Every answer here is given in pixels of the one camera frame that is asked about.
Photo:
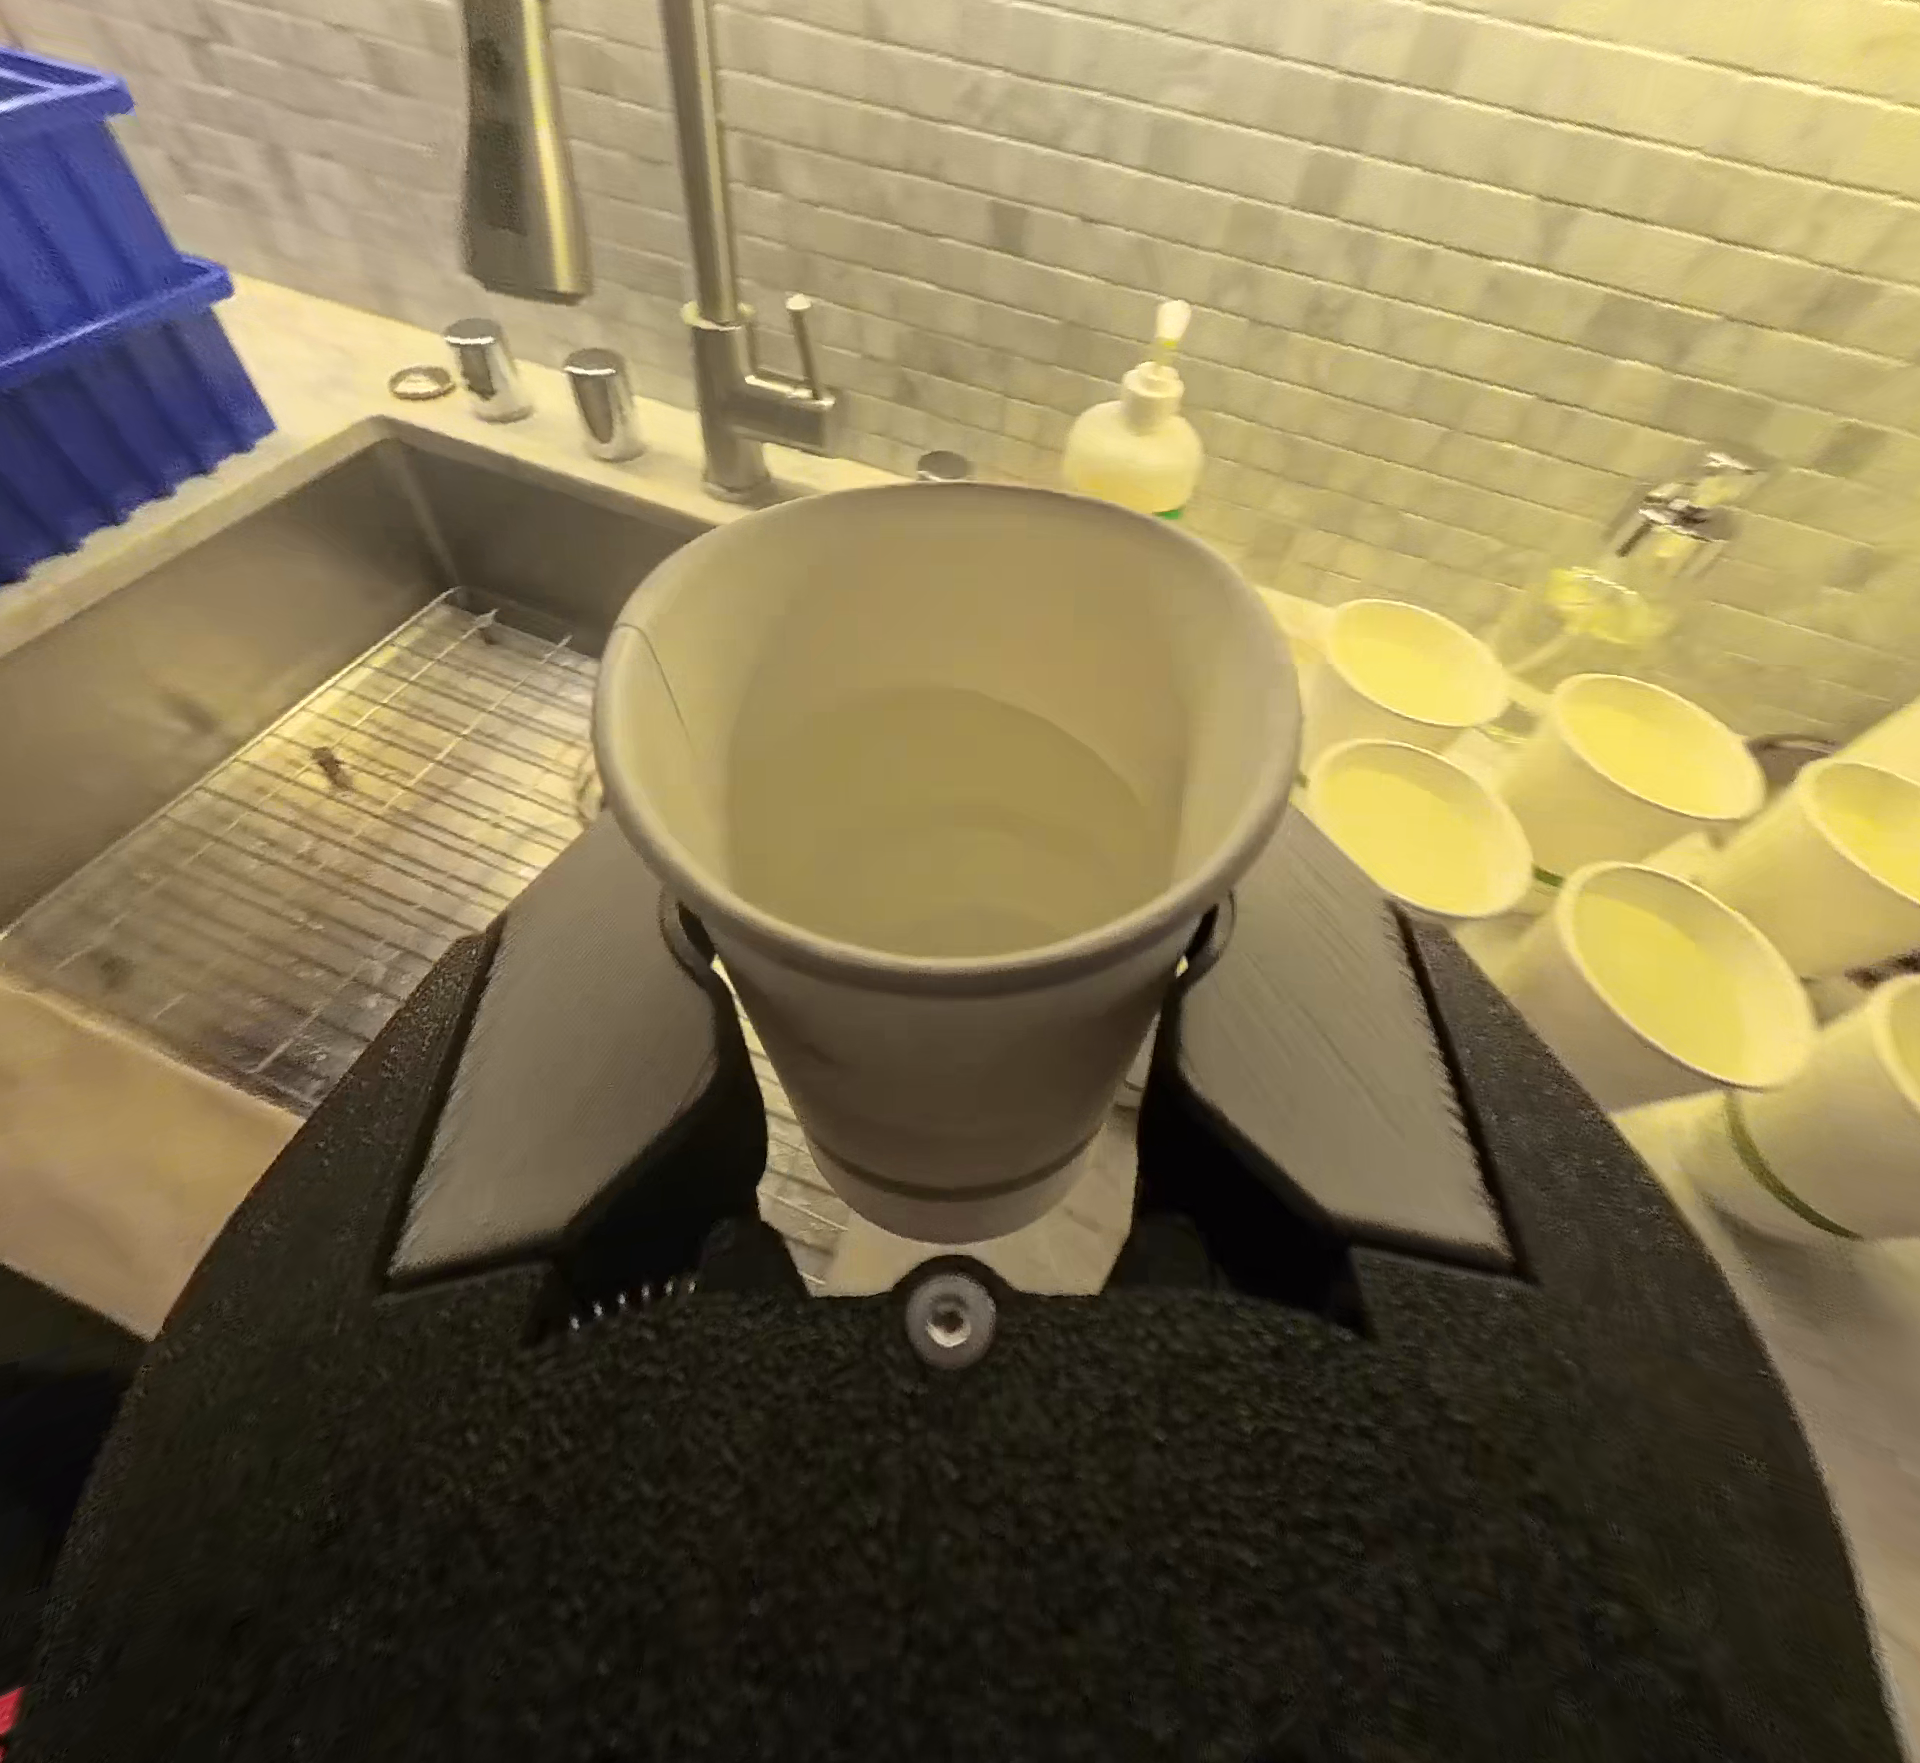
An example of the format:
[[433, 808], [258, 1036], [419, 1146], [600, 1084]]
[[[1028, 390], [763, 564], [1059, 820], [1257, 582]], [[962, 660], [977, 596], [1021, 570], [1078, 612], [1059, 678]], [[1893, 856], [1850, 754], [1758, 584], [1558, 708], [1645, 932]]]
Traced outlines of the steel faucet spray head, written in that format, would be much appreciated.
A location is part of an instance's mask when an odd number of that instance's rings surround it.
[[565, 136], [551, 0], [457, 0], [465, 156], [460, 244], [492, 294], [553, 306], [594, 288]]

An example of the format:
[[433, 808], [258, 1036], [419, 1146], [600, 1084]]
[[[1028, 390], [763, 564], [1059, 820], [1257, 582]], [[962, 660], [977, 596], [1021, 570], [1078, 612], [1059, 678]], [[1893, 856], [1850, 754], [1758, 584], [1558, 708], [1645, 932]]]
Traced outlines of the glass soap dispenser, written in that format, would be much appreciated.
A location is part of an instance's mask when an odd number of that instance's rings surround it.
[[1770, 474], [1763, 454], [1719, 448], [1645, 486], [1590, 554], [1549, 566], [1492, 628], [1496, 660], [1540, 692], [1575, 674], [1651, 662]]

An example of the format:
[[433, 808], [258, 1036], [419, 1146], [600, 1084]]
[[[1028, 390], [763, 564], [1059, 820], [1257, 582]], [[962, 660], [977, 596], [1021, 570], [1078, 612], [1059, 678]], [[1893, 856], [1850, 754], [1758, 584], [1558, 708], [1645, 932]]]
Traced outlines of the blue plastic crate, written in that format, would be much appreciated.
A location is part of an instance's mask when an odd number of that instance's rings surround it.
[[276, 420], [218, 316], [224, 266], [2, 358], [2, 580], [255, 450]]
[[119, 76], [2, 48], [7, 356], [191, 280], [116, 136], [130, 114]]

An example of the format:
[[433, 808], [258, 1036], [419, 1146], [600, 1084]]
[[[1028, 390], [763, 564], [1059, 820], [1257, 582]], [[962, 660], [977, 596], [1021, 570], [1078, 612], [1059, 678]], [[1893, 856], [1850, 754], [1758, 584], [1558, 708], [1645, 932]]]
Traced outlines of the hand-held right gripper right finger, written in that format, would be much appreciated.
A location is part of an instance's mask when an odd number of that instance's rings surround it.
[[1159, 1020], [1126, 1286], [1361, 1306], [1367, 1254], [1515, 1276], [1404, 914], [1302, 812], [1232, 892]]

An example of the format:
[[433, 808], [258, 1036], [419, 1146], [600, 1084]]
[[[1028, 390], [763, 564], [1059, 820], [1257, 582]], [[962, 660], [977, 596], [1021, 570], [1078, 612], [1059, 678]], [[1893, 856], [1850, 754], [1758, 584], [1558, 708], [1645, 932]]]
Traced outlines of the stainless steel sink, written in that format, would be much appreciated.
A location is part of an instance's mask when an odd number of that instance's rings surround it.
[[393, 436], [5, 652], [5, 1264], [157, 1326], [322, 1110], [375, 1270], [698, 1276], [758, 1212], [711, 944], [594, 820], [594, 690], [698, 514]]

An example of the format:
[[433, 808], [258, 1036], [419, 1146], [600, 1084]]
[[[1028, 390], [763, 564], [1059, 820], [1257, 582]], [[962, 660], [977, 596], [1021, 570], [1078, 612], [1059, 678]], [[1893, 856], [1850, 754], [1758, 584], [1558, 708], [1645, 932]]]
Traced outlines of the marble desk countertop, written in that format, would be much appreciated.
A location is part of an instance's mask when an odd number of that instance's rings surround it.
[[[515, 464], [615, 500], [655, 502], [712, 522], [693, 464], [691, 416], [640, 400], [644, 458], [596, 464], [565, 428], [562, 378], [526, 366], [536, 416], [483, 426], [463, 402], [401, 404], [399, 366], [438, 364], [429, 334], [276, 282], [237, 280], [221, 312], [258, 380], [276, 432], [191, 480], [74, 556], [5, 588], [5, 656], [100, 608], [245, 512], [319, 480], [334, 462], [444, 450], [505, 476]], [[177, 1046], [146, 1042], [116, 1016], [17, 1024], [5, 1008], [5, 1260], [153, 1336], [202, 1256], [293, 1136], [291, 1110], [216, 1096]], [[1820, 1254], [1770, 1244], [1717, 1216], [1681, 1174], [1668, 1132], [1682, 1108], [1651, 1110], [1631, 1140], [1705, 1234], [1770, 1358], [1784, 1372], [1837, 1512], [1863, 1556], [1867, 1598], [1900, 1670], [1917, 1676], [1917, 1244]]]

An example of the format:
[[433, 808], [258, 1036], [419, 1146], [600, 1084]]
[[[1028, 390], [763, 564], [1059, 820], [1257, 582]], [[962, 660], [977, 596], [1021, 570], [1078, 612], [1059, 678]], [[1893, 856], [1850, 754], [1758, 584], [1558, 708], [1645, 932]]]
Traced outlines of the steel kitchen faucet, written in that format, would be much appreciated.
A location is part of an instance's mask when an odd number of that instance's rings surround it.
[[768, 448], [831, 452], [840, 400], [820, 384], [804, 316], [798, 378], [768, 374], [742, 294], [730, 208], [711, 0], [657, 0], [681, 160], [691, 302], [684, 308], [707, 490], [734, 506], [775, 496]]

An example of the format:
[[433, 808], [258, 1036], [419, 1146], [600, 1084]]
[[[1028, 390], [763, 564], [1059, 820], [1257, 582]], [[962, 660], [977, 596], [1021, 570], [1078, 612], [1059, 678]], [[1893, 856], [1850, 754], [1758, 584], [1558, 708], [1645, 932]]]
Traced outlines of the dish soap pump bottle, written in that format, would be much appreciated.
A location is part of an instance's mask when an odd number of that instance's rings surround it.
[[1204, 446], [1189, 422], [1179, 368], [1191, 320], [1184, 300], [1159, 304], [1147, 356], [1124, 372], [1111, 400], [1071, 426], [1065, 488], [1159, 522], [1184, 516], [1204, 474]]

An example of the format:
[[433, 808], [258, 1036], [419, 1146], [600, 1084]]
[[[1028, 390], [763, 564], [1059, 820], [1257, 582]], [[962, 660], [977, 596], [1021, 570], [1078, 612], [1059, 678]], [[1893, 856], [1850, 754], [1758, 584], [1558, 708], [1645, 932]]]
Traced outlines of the green-banded white paper cup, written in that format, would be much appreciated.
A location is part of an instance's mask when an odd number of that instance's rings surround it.
[[1073, 1188], [1285, 820], [1302, 714], [1265, 602], [1182, 528], [921, 482], [657, 566], [602, 648], [593, 740], [829, 1184], [973, 1244]]

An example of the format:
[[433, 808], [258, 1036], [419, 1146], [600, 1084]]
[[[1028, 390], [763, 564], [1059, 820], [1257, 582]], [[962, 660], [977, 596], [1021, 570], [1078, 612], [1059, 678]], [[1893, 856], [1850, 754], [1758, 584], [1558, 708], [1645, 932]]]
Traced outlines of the group of white paper cups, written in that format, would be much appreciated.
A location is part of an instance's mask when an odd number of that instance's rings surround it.
[[1308, 820], [1406, 912], [1524, 918], [1494, 976], [1603, 1110], [1742, 1104], [1814, 1058], [1814, 1012], [1782, 934], [1705, 880], [1654, 866], [1688, 836], [1763, 814], [1764, 772], [1710, 712], [1645, 680], [1567, 680], [1496, 782], [1457, 744], [1512, 694], [1490, 650], [1416, 606], [1327, 622], [1305, 682]]

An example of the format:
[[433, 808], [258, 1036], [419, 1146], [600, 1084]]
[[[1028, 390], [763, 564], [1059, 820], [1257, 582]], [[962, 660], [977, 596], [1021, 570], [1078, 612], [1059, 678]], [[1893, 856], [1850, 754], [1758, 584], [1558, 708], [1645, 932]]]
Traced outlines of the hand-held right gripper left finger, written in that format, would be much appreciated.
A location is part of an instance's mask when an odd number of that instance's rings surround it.
[[585, 1324], [768, 1300], [771, 1136], [733, 992], [600, 816], [506, 912], [412, 1178], [389, 1284], [541, 1266]]

